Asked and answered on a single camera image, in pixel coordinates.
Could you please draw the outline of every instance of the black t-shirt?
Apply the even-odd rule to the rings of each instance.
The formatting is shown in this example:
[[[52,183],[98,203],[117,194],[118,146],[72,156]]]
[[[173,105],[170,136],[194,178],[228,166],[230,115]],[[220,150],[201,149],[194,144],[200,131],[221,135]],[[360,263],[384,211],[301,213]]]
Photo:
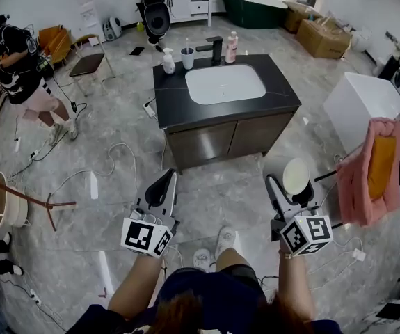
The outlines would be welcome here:
[[[202,299],[202,322],[206,331],[218,330],[222,334],[246,334],[260,302],[257,291],[236,278],[221,272],[174,273],[169,276],[159,292],[154,306],[144,310],[131,321],[125,321],[118,313],[91,305],[68,334],[145,334],[154,323],[160,301],[192,292]],[[314,334],[342,334],[339,325],[331,320],[311,323]]]
[[[0,28],[0,61],[18,52],[28,49],[27,35],[13,26]],[[28,53],[10,67],[0,68],[0,84],[8,93],[11,104],[21,104],[27,100],[40,84],[37,70],[37,56]]]

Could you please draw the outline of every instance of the bottle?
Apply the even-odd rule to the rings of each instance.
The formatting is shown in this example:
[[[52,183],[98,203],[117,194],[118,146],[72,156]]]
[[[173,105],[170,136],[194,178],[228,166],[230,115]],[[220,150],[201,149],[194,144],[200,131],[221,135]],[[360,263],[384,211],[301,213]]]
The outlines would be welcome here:
[[[173,52],[173,49],[170,48],[165,48],[163,49],[164,52],[164,57],[163,57],[163,68],[164,72],[167,74],[173,74],[175,73],[175,62],[173,61],[171,53]]]
[[[227,47],[226,47],[226,63],[233,63],[235,62],[235,58],[237,57],[237,43],[238,37],[237,32],[231,32],[231,36],[227,38]]]

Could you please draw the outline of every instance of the black countertop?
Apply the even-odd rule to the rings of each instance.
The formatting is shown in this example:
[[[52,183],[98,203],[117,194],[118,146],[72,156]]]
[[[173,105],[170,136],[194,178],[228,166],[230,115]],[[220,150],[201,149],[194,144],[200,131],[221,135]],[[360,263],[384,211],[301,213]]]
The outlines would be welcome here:
[[[197,127],[209,122],[218,124],[221,119],[230,120],[235,117],[238,120],[239,117],[244,118],[245,114],[256,116],[258,113],[268,115],[294,112],[301,105],[268,54],[237,56],[235,64],[246,64],[255,69],[266,88],[263,97],[210,105],[198,104],[189,95],[185,78],[188,70],[183,68],[182,62],[175,64],[175,73],[170,75],[164,72],[162,65],[153,67],[159,127]],[[206,67],[211,67],[210,58],[196,59],[193,64],[193,69]]]

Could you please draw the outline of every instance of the pink bottle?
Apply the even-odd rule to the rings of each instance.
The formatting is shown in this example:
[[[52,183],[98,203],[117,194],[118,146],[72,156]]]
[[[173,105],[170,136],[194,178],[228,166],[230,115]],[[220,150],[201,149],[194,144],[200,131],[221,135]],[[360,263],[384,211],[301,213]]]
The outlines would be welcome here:
[[[237,32],[231,32],[231,36],[227,38],[227,48],[226,48],[226,63],[233,63],[237,58],[237,45],[239,38],[237,37]]]

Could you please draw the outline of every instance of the pink shorts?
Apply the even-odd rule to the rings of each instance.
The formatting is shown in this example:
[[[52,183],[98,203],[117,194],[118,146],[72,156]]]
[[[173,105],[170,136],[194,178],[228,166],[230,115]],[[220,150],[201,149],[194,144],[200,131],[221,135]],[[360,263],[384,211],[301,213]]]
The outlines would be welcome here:
[[[58,106],[59,99],[53,96],[44,79],[27,100],[21,104],[14,104],[19,116],[28,120],[37,120],[40,112],[54,111]]]

